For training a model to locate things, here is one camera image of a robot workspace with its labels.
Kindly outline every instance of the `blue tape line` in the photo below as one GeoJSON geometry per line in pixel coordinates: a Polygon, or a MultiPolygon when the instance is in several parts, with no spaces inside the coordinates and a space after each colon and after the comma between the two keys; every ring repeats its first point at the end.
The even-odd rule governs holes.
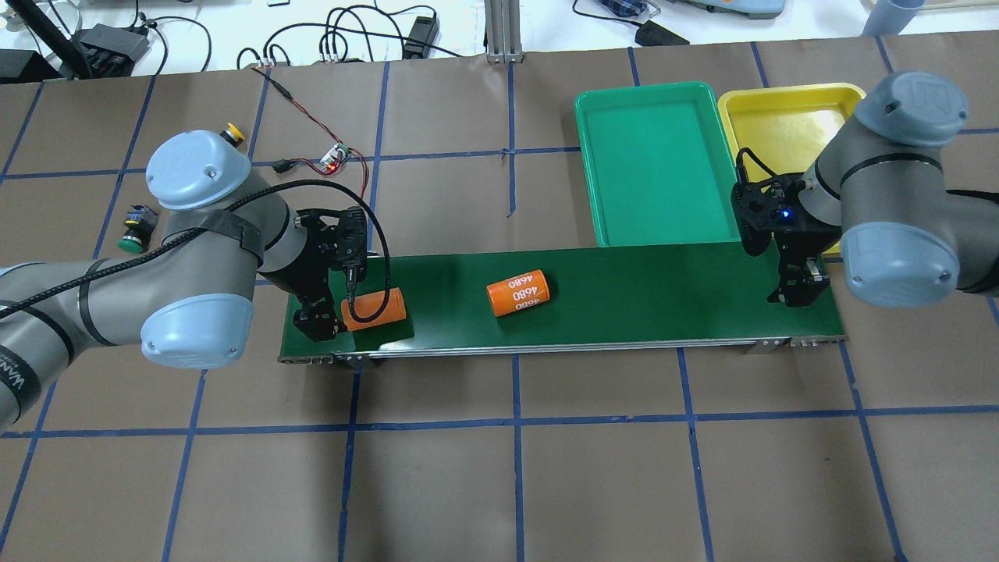
{"type": "Polygon", "coordinates": [[[860,433],[864,438],[864,447],[867,449],[867,458],[871,463],[871,472],[874,474],[874,486],[877,488],[878,500],[881,502],[881,511],[884,513],[885,525],[888,527],[891,548],[895,553],[895,560],[897,562],[905,562],[905,554],[902,553],[902,543],[898,538],[898,530],[895,528],[895,517],[891,514],[891,506],[888,504],[888,493],[884,488],[881,467],[877,461],[877,453],[874,451],[874,441],[871,439],[870,428],[867,426],[867,416],[864,413],[863,401],[860,399],[860,391],[857,390],[857,379],[853,373],[853,364],[850,361],[849,352],[846,350],[846,343],[839,343],[839,354],[843,359],[843,369],[846,371],[846,380],[850,385],[850,392],[853,394],[853,405],[856,408],[857,420],[860,422],[860,433]]]}
{"type": "Polygon", "coordinates": [[[86,438],[86,437],[160,437],[168,435],[187,435],[188,430],[181,427],[147,427],[138,429],[50,429],[40,432],[40,439],[52,438],[86,438]]]}
{"type": "Polygon", "coordinates": [[[520,356],[511,360],[513,387],[513,504],[516,511],[516,562],[523,562],[523,440],[520,427],[520,356]]]}
{"type": "Polygon", "coordinates": [[[888,51],[884,49],[884,43],[881,41],[881,37],[875,36],[874,42],[877,43],[877,50],[881,52],[881,60],[884,61],[884,67],[888,69],[888,73],[891,74],[892,72],[895,72],[895,68],[891,66],[891,59],[888,58],[888,51]]]}
{"type": "Polygon", "coordinates": [[[14,521],[14,513],[17,511],[17,504],[21,501],[21,492],[24,491],[24,483],[28,479],[28,470],[31,469],[31,461],[35,458],[35,448],[38,447],[38,439],[45,424],[45,416],[49,413],[49,406],[52,404],[52,396],[56,392],[56,383],[53,381],[49,386],[49,391],[45,393],[45,401],[42,402],[42,411],[35,422],[35,430],[31,435],[31,443],[28,444],[28,452],[24,456],[24,464],[21,465],[21,474],[17,477],[17,485],[14,487],[14,495],[10,499],[10,506],[7,508],[7,517],[3,521],[3,529],[0,529],[0,553],[7,544],[7,534],[10,532],[10,524],[14,521]]]}
{"type": "Polygon", "coordinates": [[[683,410],[687,422],[687,436],[690,440],[690,460],[693,463],[693,482],[697,491],[697,509],[700,512],[700,531],[704,536],[704,554],[707,557],[707,562],[714,562],[711,526],[707,519],[707,499],[704,496],[704,478],[700,470],[700,447],[697,445],[697,416],[693,412],[693,398],[690,396],[690,380],[686,370],[686,354],[682,347],[676,349],[676,360],[680,367],[683,410]]]}
{"type": "Polygon", "coordinates": [[[865,416],[916,416],[941,414],[996,414],[999,404],[981,404],[970,406],[916,406],[907,408],[868,408],[863,411],[865,416]]]}
{"type": "Polygon", "coordinates": [[[764,88],[769,88],[770,81],[766,79],[766,70],[763,68],[763,59],[759,57],[759,49],[756,48],[756,42],[751,41],[749,48],[752,49],[752,58],[756,59],[756,70],[759,71],[759,81],[763,84],[764,88]]]}
{"type": "Polygon", "coordinates": [[[959,135],[994,135],[995,133],[999,133],[999,127],[989,129],[961,129],[957,132],[959,135]]]}
{"type": "MultiPolygon", "coordinates": [[[[386,100],[389,99],[389,68],[392,63],[386,61],[385,68],[382,69],[382,92],[379,93],[378,100],[378,129],[375,131],[375,155],[372,157],[372,194],[368,205],[374,210],[378,206],[378,178],[382,168],[382,137],[385,133],[385,108],[386,100]]],[[[371,251],[372,243],[375,241],[372,232],[375,225],[368,221],[368,250],[371,251]]]]}
{"type": "Polygon", "coordinates": [[[635,86],[641,86],[641,80],[638,78],[638,65],[634,62],[634,49],[632,47],[627,48],[627,60],[631,64],[631,80],[635,86]]]}
{"type": "Polygon", "coordinates": [[[128,143],[128,150],[125,152],[125,162],[122,164],[121,171],[124,172],[130,160],[132,159],[132,152],[135,150],[135,143],[139,140],[139,132],[142,130],[142,122],[146,119],[146,111],[149,110],[149,100],[153,97],[153,88],[156,87],[156,76],[152,76],[149,79],[149,87],[146,89],[146,99],[142,100],[142,109],[139,110],[139,119],[136,121],[135,130],[132,131],[132,139],[128,143]]]}
{"type": "MultiPolygon", "coordinates": [[[[994,414],[999,413],[999,404],[969,404],[958,406],[916,406],[900,408],[864,409],[867,416],[933,416],[947,414],[994,414]]],[[[747,420],[800,420],[815,418],[849,418],[857,415],[856,410],[789,410],[786,412],[719,412],[694,414],[696,421],[747,421],[747,420]]],[[[424,431],[435,429],[472,429],[478,427],[547,426],[547,425],[610,425],[627,423],[679,423],[687,421],[685,414],[648,414],[619,416],[566,416],[535,418],[488,418],[472,420],[451,420],[436,422],[366,423],[357,424],[357,431],[424,431]]],[[[259,435],[273,433],[341,433],[350,430],[349,424],[313,425],[263,425],[233,427],[199,427],[196,435],[259,435]]],[[[0,439],[29,439],[34,431],[7,431],[0,433],[0,439]]],[[[87,438],[87,437],[156,437],[187,435],[187,429],[174,428],[134,428],[134,429],[60,429],[43,430],[39,439],[87,438]]]]}
{"type": "Polygon", "coordinates": [[[35,97],[31,100],[31,105],[28,106],[28,113],[24,116],[21,128],[17,131],[17,137],[14,138],[14,146],[10,147],[10,154],[7,155],[7,162],[3,165],[3,171],[0,171],[0,176],[3,176],[4,178],[7,177],[7,172],[10,171],[10,165],[14,162],[14,155],[17,154],[17,148],[21,146],[21,140],[24,139],[24,132],[28,130],[28,122],[31,121],[31,116],[35,113],[35,107],[38,106],[38,100],[42,97],[43,87],[45,87],[45,82],[39,82],[38,89],[35,90],[35,97]]]}
{"type": "Polygon", "coordinates": [[[108,211],[104,214],[104,224],[101,225],[101,233],[97,236],[97,245],[94,246],[94,253],[91,256],[93,259],[97,259],[97,256],[101,253],[101,246],[104,245],[104,237],[108,234],[108,226],[111,224],[111,218],[115,212],[115,204],[118,202],[118,194],[121,193],[122,180],[125,177],[125,169],[128,168],[129,160],[132,159],[132,151],[135,150],[135,143],[139,140],[139,132],[142,131],[142,123],[146,119],[146,111],[149,109],[149,100],[153,97],[153,88],[156,87],[156,76],[149,79],[149,87],[146,88],[146,98],[142,101],[142,109],[139,110],[139,119],[135,123],[135,129],[132,130],[132,138],[128,143],[128,150],[125,151],[125,161],[122,162],[122,167],[118,171],[118,178],[115,180],[115,190],[111,193],[111,202],[108,203],[108,211]]]}
{"type": "Polygon", "coordinates": [[[428,429],[469,429],[474,427],[504,427],[514,425],[509,418],[492,418],[480,420],[455,420],[439,422],[404,422],[404,423],[359,423],[357,431],[423,431],[428,429]]]}
{"type": "Polygon", "coordinates": [[[548,148],[518,148],[516,154],[551,154],[555,152],[581,152],[578,146],[552,146],[548,148]]]}
{"type": "Polygon", "coordinates": [[[995,297],[988,297],[985,300],[989,303],[989,309],[992,310],[992,318],[996,321],[996,326],[999,326],[999,307],[996,307],[995,297]]]}
{"type": "MultiPolygon", "coordinates": [[[[267,69],[267,77],[271,77],[271,69],[267,69]]],[[[254,151],[257,150],[257,139],[260,138],[260,122],[264,119],[264,104],[267,103],[267,90],[271,83],[263,81],[263,89],[260,92],[260,105],[257,106],[257,117],[253,121],[253,135],[250,137],[250,146],[247,148],[247,158],[253,160],[254,151]]]]}
{"type": "Polygon", "coordinates": [[[79,172],[38,172],[34,174],[11,174],[5,176],[8,180],[30,180],[46,178],[71,178],[84,176],[113,176],[120,174],[121,170],[81,170],[79,172]]]}
{"type": "Polygon", "coordinates": [[[351,390],[351,416],[348,422],[347,453],[344,456],[344,487],[340,496],[340,529],[338,531],[337,560],[344,561],[347,552],[348,502],[351,499],[351,479],[354,474],[354,443],[357,436],[358,405],[361,402],[361,369],[354,371],[354,388],[351,390]]]}
{"type": "Polygon", "coordinates": [[[618,423],[672,423],[684,422],[683,414],[662,414],[642,416],[568,416],[522,418],[520,425],[608,425],[618,423]]]}
{"type": "Polygon", "coordinates": [[[508,120],[509,138],[506,141],[506,148],[509,154],[506,156],[509,162],[509,214],[507,218],[516,212],[516,135],[514,134],[516,118],[513,109],[513,63],[506,63],[506,117],[508,120]]]}
{"type": "Polygon", "coordinates": [[[697,421],[801,420],[814,418],[849,418],[856,410],[792,410],[787,412],[744,412],[696,414],[697,421]]]}
{"type": "Polygon", "coordinates": [[[177,473],[177,486],[174,488],[174,501],[170,506],[170,519],[167,521],[167,536],[163,541],[162,562],[170,560],[170,551],[174,546],[174,531],[177,529],[177,514],[181,509],[181,498],[184,495],[184,481],[187,478],[187,467],[191,460],[191,446],[194,444],[195,429],[198,427],[198,415],[201,412],[201,399],[205,395],[205,375],[203,370],[198,378],[198,390],[194,395],[194,406],[191,408],[191,421],[188,422],[187,438],[184,440],[184,455],[181,456],[181,468],[177,473]]]}
{"type": "Polygon", "coordinates": [[[274,433],[339,433],[350,429],[347,424],[259,425],[234,427],[199,427],[197,435],[269,435],[274,433]]]}
{"type": "Polygon", "coordinates": [[[476,156],[499,156],[501,150],[476,150],[471,152],[431,152],[427,154],[397,154],[382,156],[383,162],[396,160],[431,160],[436,158],[470,158],[476,156]]]}

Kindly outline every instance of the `black device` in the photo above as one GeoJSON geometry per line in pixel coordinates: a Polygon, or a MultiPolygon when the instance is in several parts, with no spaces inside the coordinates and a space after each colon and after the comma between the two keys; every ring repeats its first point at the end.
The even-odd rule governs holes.
{"type": "Polygon", "coordinates": [[[132,205],[125,216],[125,234],[118,241],[118,247],[130,254],[143,254],[149,250],[153,231],[160,221],[160,215],[145,205],[132,205]]]}
{"type": "Polygon", "coordinates": [[[128,76],[136,61],[149,50],[147,30],[128,31],[97,24],[82,29],[71,40],[42,13],[33,0],[6,0],[24,24],[63,61],[59,74],[66,78],[128,76]]]}
{"type": "Polygon", "coordinates": [[[812,217],[798,200],[805,189],[802,174],[751,183],[741,157],[736,172],[731,203],[742,249],[753,257],[762,255],[772,238],[780,255],[780,279],[767,302],[792,308],[811,305],[829,286],[821,256],[839,240],[839,227],[812,217]]]}
{"type": "Polygon", "coordinates": [[[0,49],[0,84],[26,84],[53,78],[62,76],[37,52],[0,49]]]}
{"type": "Polygon", "coordinates": [[[672,31],[669,31],[652,20],[648,20],[641,24],[641,27],[634,32],[634,42],[642,47],[690,44],[690,42],[686,39],[676,35],[672,31]]]}
{"type": "Polygon", "coordinates": [[[437,43],[441,22],[436,17],[418,16],[413,22],[409,39],[403,48],[404,59],[425,59],[430,56],[430,45],[437,43]]]}
{"type": "Polygon", "coordinates": [[[145,27],[128,31],[99,23],[76,32],[71,42],[79,46],[93,77],[130,76],[149,50],[148,32],[145,27]]]}
{"type": "Polygon", "coordinates": [[[350,207],[343,211],[302,209],[295,222],[308,233],[306,249],[288,267],[262,275],[299,299],[302,308],[293,317],[296,328],[312,341],[330,340],[345,327],[337,317],[337,300],[330,291],[329,272],[331,269],[344,272],[349,295],[365,280],[368,221],[361,207],[350,207]],[[328,224],[324,218],[337,222],[328,224]]]}

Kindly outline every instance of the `orange battery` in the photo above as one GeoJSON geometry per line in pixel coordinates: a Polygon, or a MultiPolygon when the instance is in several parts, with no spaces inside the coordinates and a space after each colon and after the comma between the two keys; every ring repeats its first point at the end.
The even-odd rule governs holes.
{"type": "MultiPolygon", "coordinates": [[[[361,295],[354,299],[354,311],[358,313],[359,318],[367,318],[378,312],[378,308],[382,306],[383,300],[385,300],[385,291],[361,295]]],[[[352,332],[405,320],[406,303],[403,301],[403,291],[399,290],[398,287],[394,287],[389,291],[389,304],[386,305],[382,314],[371,322],[358,322],[355,320],[351,316],[351,309],[347,304],[347,299],[340,301],[340,317],[344,319],[347,329],[352,332]]]]}
{"type": "Polygon", "coordinates": [[[530,308],[551,298],[548,282],[540,269],[499,281],[486,287],[486,290],[493,304],[493,314],[497,316],[530,308]]]}

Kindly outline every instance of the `green tray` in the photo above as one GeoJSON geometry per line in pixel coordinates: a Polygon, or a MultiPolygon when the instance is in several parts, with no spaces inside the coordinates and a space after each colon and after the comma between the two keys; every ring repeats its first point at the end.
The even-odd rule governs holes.
{"type": "Polygon", "coordinates": [[[710,86],[584,92],[575,118],[600,246],[739,239],[735,171],[710,86]]]}
{"type": "MultiPolygon", "coordinates": [[[[395,258],[392,279],[407,320],[312,342],[292,325],[299,304],[291,298],[279,359],[841,340],[831,291],[805,308],[766,302],[776,266],[774,248],[751,258],[738,243],[395,258]],[[495,317],[486,286],[534,269],[548,280],[551,300],[495,317]]],[[[384,288],[383,275],[383,261],[369,260],[358,293],[384,288]]],[[[343,275],[331,275],[330,286],[343,298],[343,275]]]]}

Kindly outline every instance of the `metal bracket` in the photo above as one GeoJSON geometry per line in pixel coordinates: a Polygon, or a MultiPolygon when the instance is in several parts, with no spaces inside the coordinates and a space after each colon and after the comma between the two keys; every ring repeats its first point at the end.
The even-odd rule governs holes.
{"type": "Polygon", "coordinates": [[[490,64],[523,60],[519,0],[486,0],[486,60],[490,64]]]}
{"type": "Polygon", "coordinates": [[[762,355],[764,353],[771,353],[776,351],[787,344],[791,343],[791,338],[769,338],[765,340],[759,340],[755,344],[749,346],[746,350],[746,355],[762,355]]]}
{"type": "Polygon", "coordinates": [[[770,353],[776,351],[783,347],[818,347],[819,344],[823,343],[838,343],[841,341],[846,341],[845,337],[829,337],[829,336],[795,336],[793,338],[766,338],[758,340],[756,343],[749,346],[746,349],[746,355],[760,355],[764,353],[770,353]]]}
{"type": "Polygon", "coordinates": [[[264,239],[260,229],[235,213],[223,209],[185,211],[170,218],[170,228],[175,233],[204,228],[228,236],[239,242],[241,248],[257,256],[258,266],[264,263],[264,239]]]}
{"type": "Polygon", "coordinates": [[[367,354],[357,355],[314,355],[311,357],[279,357],[279,363],[285,365],[344,365],[352,369],[372,370],[385,362],[385,359],[376,359],[367,354]]]}

